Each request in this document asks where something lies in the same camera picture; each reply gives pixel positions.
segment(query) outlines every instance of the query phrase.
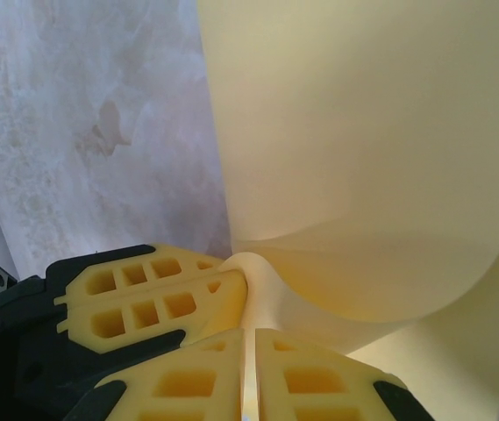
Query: gray marble wall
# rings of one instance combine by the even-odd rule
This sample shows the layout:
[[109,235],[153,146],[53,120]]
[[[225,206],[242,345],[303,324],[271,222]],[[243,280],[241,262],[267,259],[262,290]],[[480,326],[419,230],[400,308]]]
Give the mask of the gray marble wall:
[[229,233],[196,2],[0,0],[0,223],[22,277]]

